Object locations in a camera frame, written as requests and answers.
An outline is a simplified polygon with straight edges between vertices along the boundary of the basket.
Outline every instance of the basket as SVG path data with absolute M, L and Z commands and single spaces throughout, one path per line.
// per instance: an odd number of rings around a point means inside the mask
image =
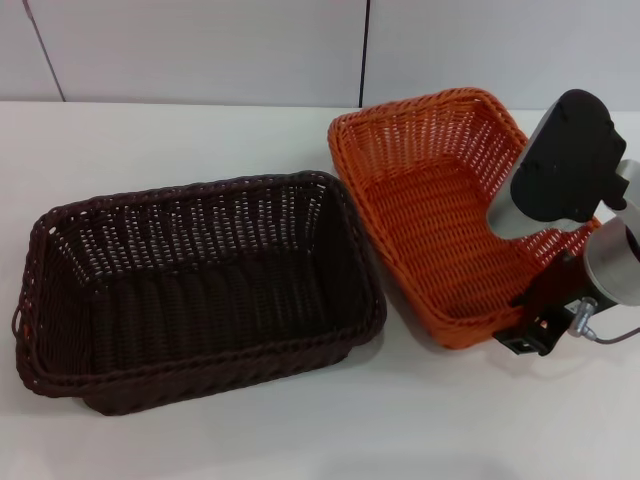
M 51 210 L 13 323 L 27 388 L 120 415 L 334 364 L 385 317 L 349 194 L 302 172 Z
M 517 241 L 493 236 L 487 208 L 527 142 L 491 94 L 447 90 L 338 117 L 335 167 L 373 242 L 441 345 L 465 348 L 513 326 L 510 301 L 596 224 Z

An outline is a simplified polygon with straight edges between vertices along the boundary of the basket rim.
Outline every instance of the basket rim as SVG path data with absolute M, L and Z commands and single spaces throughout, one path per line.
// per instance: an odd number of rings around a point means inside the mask
M 37 287 L 31 287 L 30 266 L 36 266 L 42 278 L 44 264 L 44 246 L 50 228 L 69 216 L 80 215 L 89 210 L 113 209 L 123 206 L 139 206 L 167 200 L 181 200 L 194 198 L 194 195 L 212 195 L 217 192 L 225 194 L 248 189 L 263 189 L 282 184 L 319 183 L 338 196 L 338 206 L 343 218 L 349 225 L 346 240 L 351 242 L 354 250 L 360 252 L 357 262 L 360 274 L 367 282 L 365 288 L 375 303 L 369 318 L 360 324 L 343 327 L 336 331 L 320 335 L 301 337 L 298 339 L 267 342 L 249 348 L 228 350 L 200 355 L 178 361 L 166 361 L 155 365 L 147 365 L 127 370 L 114 370 L 103 374 L 54 374 L 47 372 L 39 361 L 37 329 L 38 307 L 42 298 L 42 283 L 36 282 Z M 342 182 L 327 172 L 305 170 L 292 174 L 272 174 L 242 176 L 214 182 L 201 182 L 178 187 L 163 187 L 133 193 L 119 193 L 114 195 L 96 196 L 87 200 L 70 203 L 52 208 L 42 215 L 33 226 L 29 242 L 29 251 L 23 274 L 22 289 L 18 307 L 12 320 L 12 329 L 16 337 L 17 369 L 23 378 L 25 386 L 36 393 L 50 396 L 85 396 L 102 391 L 121 383 L 141 383 L 154 381 L 158 377 L 168 374 L 192 374 L 195 371 L 215 367 L 221 363 L 242 362 L 249 358 L 267 355 L 291 355 L 297 350 L 321 348 L 341 342 L 358 344 L 358 339 L 368 339 L 377 333 L 386 319 L 386 301 L 382 293 L 379 279 L 375 274 L 371 258 L 371 249 L 367 244 L 367 236 L 361 219 L 349 194 Z
M 490 108 L 502 126 L 514 135 L 514 138 L 522 142 L 523 145 L 527 143 L 527 136 L 518 128 L 517 123 L 500 100 L 487 90 L 476 87 L 450 88 L 431 95 L 421 95 L 404 100 L 396 100 L 363 108 L 357 112 L 346 113 L 331 122 L 329 131 L 331 132 L 332 129 L 343 130 L 347 125 L 357 126 L 363 123 L 386 119 L 398 114 L 414 113 L 424 109 L 431 109 L 454 100 L 476 100 L 484 103 Z

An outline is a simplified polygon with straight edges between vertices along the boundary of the table surface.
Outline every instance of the table surface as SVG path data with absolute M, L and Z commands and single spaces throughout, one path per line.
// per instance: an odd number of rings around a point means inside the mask
M 565 336 L 552 355 L 427 337 L 385 279 L 384 334 L 316 372 L 125 417 L 26 390 L 9 322 L 33 222 L 98 194 L 305 169 L 333 172 L 348 109 L 0 103 L 0 477 L 636 479 L 640 338 Z M 515 111 L 530 134 L 542 112 Z M 640 114 L 614 114 L 640 157 Z M 602 336 L 640 323 L 617 307 Z

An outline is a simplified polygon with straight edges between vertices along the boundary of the wicker basket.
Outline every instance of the wicker basket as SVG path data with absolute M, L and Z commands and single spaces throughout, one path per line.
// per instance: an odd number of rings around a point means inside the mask
M 386 317 L 367 248 L 324 173 L 53 209 L 14 317 L 20 377 L 120 415 L 339 362 Z
M 596 226 L 503 241 L 489 203 L 527 142 L 489 93 L 454 89 L 334 120 L 333 161 L 375 246 L 433 338 L 465 348 L 512 326 L 509 306 Z

